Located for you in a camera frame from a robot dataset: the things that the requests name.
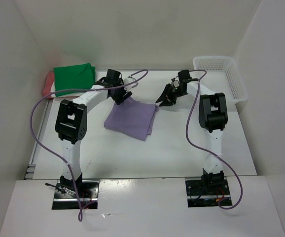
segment folded purple cloth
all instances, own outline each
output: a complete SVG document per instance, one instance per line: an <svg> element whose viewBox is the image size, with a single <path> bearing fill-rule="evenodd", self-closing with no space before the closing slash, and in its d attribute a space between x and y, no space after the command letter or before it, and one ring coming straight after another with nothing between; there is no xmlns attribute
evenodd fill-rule
<svg viewBox="0 0 285 237"><path fill-rule="evenodd" d="M157 111L157 105L145 104L129 97L120 105L114 104L104 127L145 141L147 135L151 135Z"/></svg>

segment white table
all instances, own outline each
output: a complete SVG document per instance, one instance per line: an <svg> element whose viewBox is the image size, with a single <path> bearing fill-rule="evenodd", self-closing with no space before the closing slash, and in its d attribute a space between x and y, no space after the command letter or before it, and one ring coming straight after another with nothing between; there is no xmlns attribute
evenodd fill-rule
<svg viewBox="0 0 285 237"><path fill-rule="evenodd" d="M123 77L132 72L122 72ZM177 71L151 71L132 90L133 98L145 103L154 103ZM97 78L106 75L98 72ZM202 83L210 86L208 73ZM218 88L210 89L219 92ZM40 139L43 144L61 154L58 134L55 132L60 99L54 99L48 119L43 123ZM195 177L202 175L207 154L190 146L185 137L185 125L194 101L191 95L178 98L176 105L161 107L154 120L152 135L145 142L124 134L110 131L103 124L110 113L113 100L110 98L96 106L88 114L88 130L81 143L80 165L83 178L153 178ZM190 139L206 146L204 131L198 123L198 104L189 127ZM251 154L234 105L228 106L228 124L222 140L223 158L239 175L256 175ZM62 161L37 147L34 154L36 169L33 179L58 179ZM233 175L224 167L226 176Z"/></svg>
<svg viewBox="0 0 285 237"><path fill-rule="evenodd" d="M241 177L230 211L187 208L185 179L101 180L97 210L51 210L54 180L17 181L0 237L284 237L264 176ZM233 202L240 189L228 177Z"/></svg>

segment red cloth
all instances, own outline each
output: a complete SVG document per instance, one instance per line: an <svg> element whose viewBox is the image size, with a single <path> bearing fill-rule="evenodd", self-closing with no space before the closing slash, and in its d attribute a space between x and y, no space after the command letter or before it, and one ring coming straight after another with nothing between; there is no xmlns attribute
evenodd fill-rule
<svg viewBox="0 0 285 237"><path fill-rule="evenodd" d="M54 83L54 80L55 80L54 72L50 71L46 76L46 82L45 82L45 86L42 92L43 96L48 95L51 92L51 88L52 88L52 84Z"/></svg>

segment white basket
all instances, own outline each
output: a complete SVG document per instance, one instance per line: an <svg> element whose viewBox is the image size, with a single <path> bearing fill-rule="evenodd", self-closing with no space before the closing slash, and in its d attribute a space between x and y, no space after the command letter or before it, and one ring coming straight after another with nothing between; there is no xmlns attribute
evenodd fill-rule
<svg viewBox="0 0 285 237"><path fill-rule="evenodd" d="M227 102L238 103L248 99L247 89L233 58L223 56L195 57L193 65L194 69L207 71L201 83L216 93L223 92Z"/></svg>

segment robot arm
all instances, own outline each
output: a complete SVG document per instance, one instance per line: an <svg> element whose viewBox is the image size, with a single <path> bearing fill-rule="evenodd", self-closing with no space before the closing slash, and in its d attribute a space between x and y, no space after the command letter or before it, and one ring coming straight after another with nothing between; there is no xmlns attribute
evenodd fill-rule
<svg viewBox="0 0 285 237"><path fill-rule="evenodd" d="M178 80L172 79L167 84L163 93L156 101L161 102L159 106L172 106L177 102L177 98L186 94L194 97L197 94L198 79L192 79L189 70L178 73ZM225 95L215 93L207 87L200 86L200 106L199 123L205 130L207 149L217 155L221 155L221 138L225 125L228 122ZM209 155L204 163L202 182L203 186L209 190L215 190L221 185L224 179L222 163L213 155Z"/></svg>
<svg viewBox="0 0 285 237"><path fill-rule="evenodd" d="M102 88L120 86L134 80L132 77L123 80L120 78L120 72L109 69L107 76L93 85L92 89L95 91L88 91L72 101L63 100L60 103L55 130L61 139L63 157L71 165L78 187L82 185L80 145L87 132L87 114L108 97L112 97L117 105L121 104L132 95L130 89L137 86L137 83L115 90L101 90ZM64 165L60 183L63 187L74 191L67 165Z"/></svg>

